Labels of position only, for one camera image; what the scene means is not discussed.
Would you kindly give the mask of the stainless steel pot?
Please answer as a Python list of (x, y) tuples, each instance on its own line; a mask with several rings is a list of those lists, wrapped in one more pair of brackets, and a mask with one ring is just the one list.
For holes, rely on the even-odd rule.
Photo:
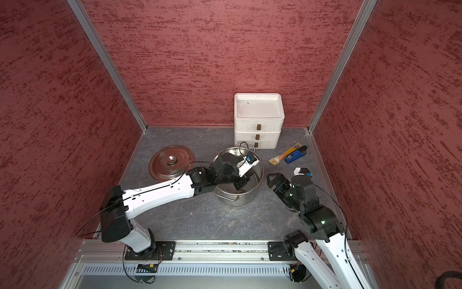
[(260, 157), (255, 153), (255, 147), (252, 144), (248, 144), (247, 142), (238, 142), (235, 147), (224, 149), (218, 153), (212, 161), (214, 164), (217, 164), (217, 160), (220, 157), (224, 156), (225, 154), (231, 154), (235, 157), (238, 157), (239, 162), (241, 162), (243, 161), (243, 157), (247, 156), (249, 153), (255, 154), (260, 162), (246, 173), (246, 175), (250, 177), (247, 185), (245, 185), (240, 191), (237, 191), (234, 188), (233, 183), (217, 185), (215, 196), (226, 205), (240, 207), (254, 200), (257, 195), (257, 188), (262, 183), (264, 176), (264, 166)]

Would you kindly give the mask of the steel pot lid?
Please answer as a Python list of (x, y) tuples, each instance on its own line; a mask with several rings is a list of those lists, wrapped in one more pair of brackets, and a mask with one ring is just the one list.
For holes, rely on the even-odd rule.
[(183, 145), (171, 145), (156, 152), (150, 159), (149, 173), (157, 181), (168, 181), (181, 176), (186, 166), (196, 160), (193, 151)]

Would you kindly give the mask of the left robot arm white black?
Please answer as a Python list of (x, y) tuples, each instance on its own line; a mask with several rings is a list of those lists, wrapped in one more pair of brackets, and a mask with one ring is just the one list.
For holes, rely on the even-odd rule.
[(220, 184), (243, 188), (250, 171), (258, 164), (245, 157), (218, 157), (208, 167), (194, 167), (180, 177), (140, 189), (109, 190), (101, 205), (101, 238), (104, 243), (122, 242), (142, 260), (158, 257), (160, 250), (151, 230), (135, 218), (161, 205), (214, 191)]

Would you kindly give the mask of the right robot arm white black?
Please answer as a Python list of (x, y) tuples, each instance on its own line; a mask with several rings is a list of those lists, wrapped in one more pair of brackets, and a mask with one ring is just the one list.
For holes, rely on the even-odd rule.
[(316, 185), (307, 175), (288, 180), (281, 173), (267, 175), (267, 186), (298, 217), (328, 259), (326, 264), (304, 233), (285, 236), (285, 252), (296, 258), (323, 289), (370, 289), (366, 276), (347, 243), (346, 226), (322, 205)]

